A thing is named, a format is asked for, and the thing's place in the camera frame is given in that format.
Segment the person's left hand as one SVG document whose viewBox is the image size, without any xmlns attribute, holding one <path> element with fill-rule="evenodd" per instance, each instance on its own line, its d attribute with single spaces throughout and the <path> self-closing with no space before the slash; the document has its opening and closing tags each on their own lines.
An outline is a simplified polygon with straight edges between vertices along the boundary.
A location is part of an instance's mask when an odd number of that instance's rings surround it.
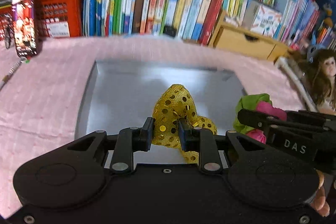
<svg viewBox="0 0 336 224">
<path fill-rule="evenodd" d="M 325 176 L 320 170 L 316 170 L 316 172 L 319 176 L 319 187 L 310 206 L 322 217 L 327 217 L 330 214 L 330 207 L 326 202 L 325 188 L 323 187 Z"/>
</svg>

